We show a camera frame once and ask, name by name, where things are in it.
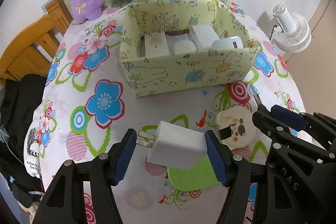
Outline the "white plug charger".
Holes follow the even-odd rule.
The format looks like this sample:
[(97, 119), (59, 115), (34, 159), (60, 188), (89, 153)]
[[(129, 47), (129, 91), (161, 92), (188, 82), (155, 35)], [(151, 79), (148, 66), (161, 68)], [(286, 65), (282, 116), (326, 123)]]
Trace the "white plug charger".
[(207, 154), (205, 134), (160, 121), (155, 133), (139, 131), (136, 144), (149, 149), (147, 161), (189, 170)]

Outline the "grey 45W USB charger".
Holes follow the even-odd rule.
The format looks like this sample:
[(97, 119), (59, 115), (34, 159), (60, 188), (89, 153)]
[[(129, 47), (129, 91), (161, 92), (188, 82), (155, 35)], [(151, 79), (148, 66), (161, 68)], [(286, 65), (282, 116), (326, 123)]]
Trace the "grey 45W USB charger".
[(244, 46), (240, 37), (232, 36), (214, 41), (211, 47), (215, 50), (230, 50), (243, 48)]

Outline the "white round puck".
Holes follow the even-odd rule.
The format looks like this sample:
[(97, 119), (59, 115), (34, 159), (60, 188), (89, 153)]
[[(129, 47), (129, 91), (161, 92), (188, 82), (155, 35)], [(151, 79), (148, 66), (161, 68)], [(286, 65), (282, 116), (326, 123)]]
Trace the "white round puck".
[(181, 40), (173, 45), (173, 52), (175, 54), (196, 52), (197, 50), (195, 43), (190, 40)]

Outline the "green pad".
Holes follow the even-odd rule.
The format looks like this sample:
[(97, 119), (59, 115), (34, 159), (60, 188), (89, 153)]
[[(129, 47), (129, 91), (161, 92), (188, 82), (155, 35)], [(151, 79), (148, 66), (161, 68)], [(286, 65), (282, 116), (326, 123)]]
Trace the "green pad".
[(207, 155), (189, 170), (169, 167), (167, 174), (171, 185), (184, 192), (202, 190), (221, 184), (215, 176)]

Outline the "round cartoon coaster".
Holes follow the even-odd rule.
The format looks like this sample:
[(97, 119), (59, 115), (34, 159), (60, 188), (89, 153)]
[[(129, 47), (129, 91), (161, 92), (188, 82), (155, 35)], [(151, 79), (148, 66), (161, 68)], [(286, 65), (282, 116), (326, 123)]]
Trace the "round cartoon coaster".
[(232, 106), (219, 112), (215, 118), (220, 133), (220, 142), (230, 150), (249, 145), (256, 136), (252, 113), (242, 106)]

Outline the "floral tablecloth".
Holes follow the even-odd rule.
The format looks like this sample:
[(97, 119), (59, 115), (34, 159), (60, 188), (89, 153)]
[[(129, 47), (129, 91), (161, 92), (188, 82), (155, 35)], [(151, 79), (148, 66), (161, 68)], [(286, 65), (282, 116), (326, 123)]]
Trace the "floral tablecloth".
[[(35, 223), (97, 223), (89, 165), (130, 128), (137, 134), (153, 134), (164, 121), (204, 134), (218, 133), (217, 114), (232, 106), (253, 114), (254, 94), (267, 108), (305, 110), (280, 53), (234, 3), (229, 9), (259, 44), (258, 56), (242, 80), (136, 97), (120, 64), (126, 7), (98, 22), (70, 26), (56, 52), (41, 103), (50, 122), (50, 141), (40, 158), (46, 192)], [(256, 129), (249, 145), (231, 152), (263, 165), (270, 146), (270, 138)], [(112, 188), (122, 223), (215, 223), (228, 189), (218, 184), (177, 190), (168, 178), (168, 167), (148, 162), (148, 152), (136, 144), (125, 177)]]

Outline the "white printed bag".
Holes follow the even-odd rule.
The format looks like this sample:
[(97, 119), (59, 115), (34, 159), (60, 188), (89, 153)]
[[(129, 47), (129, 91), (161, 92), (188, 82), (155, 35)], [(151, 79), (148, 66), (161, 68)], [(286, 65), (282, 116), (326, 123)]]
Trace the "white printed bag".
[(24, 165), (30, 176), (41, 179), (41, 153), (50, 141), (50, 122), (45, 116), (42, 105), (34, 111), (24, 142)]

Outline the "white floor fan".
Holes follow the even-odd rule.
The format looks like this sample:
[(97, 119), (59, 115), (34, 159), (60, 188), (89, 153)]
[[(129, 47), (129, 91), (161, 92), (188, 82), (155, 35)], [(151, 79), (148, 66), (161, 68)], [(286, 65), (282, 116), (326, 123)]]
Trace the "white floor fan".
[(276, 46), (290, 53), (305, 50), (311, 42), (311, 30), (307, 20), (299, 13), (289, 11), (284, 5), (273, 6), (272, 15), (281, 31), (273, 36)]

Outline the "black clothing pile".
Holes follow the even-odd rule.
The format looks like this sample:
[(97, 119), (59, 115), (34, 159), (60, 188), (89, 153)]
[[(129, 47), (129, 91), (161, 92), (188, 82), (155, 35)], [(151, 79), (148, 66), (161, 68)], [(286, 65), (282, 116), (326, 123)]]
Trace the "black clothing pile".
[(25, 167), (25, 139), (37, 144), (37, 134), (29, 134), (34, 111), (42, 102), (46, 78), (26, 75), (20, 81), (6, 80), (1, 100), (1, 174), (15, 199), (25, 208), (39, 202), (45, 191), (42, 180)]

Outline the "white box with print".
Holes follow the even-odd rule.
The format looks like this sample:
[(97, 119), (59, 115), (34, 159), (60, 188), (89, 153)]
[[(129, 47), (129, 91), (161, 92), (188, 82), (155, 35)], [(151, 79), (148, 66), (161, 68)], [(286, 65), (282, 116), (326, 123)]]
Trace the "white box with print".
[(169, 55), (169, 48), (164, 31), (145, 35), (145, 56), (147, 58)]

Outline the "wooden chair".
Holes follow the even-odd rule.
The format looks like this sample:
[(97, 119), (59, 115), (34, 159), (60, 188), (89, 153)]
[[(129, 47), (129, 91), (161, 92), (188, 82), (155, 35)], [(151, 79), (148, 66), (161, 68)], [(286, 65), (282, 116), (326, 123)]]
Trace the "wooden chair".
[(59, 42), (53, 29), (64, 35), (72, 16), (63, 0), (49, 1), (46, 11), (39, 20), (22, 30), (5, 49), (1, 56), (1, 86), (5, 86), (6, 80), (20, 81), (26, 75), (48, 75), (51, 62), (37, 46), (54, 58)]

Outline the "cartoon print storage box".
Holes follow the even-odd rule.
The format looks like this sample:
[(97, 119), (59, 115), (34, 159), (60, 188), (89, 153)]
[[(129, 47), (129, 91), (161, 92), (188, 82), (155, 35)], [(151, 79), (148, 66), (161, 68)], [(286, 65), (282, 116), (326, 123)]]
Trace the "cartoon print storage box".
[(126, 7), (120, 64), (136, 97), (240, 81), (258, 53), (258, 41), (219, 0)]

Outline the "white rectangular box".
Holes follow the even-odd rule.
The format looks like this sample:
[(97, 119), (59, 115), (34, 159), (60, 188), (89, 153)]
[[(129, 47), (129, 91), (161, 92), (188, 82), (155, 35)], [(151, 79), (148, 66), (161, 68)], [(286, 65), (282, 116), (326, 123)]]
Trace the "white rectangular box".
[(191, 25), (189, 35), (199, 51), (210, 48), (214, 41), (219, 40), (217, 33), (210, 25)]

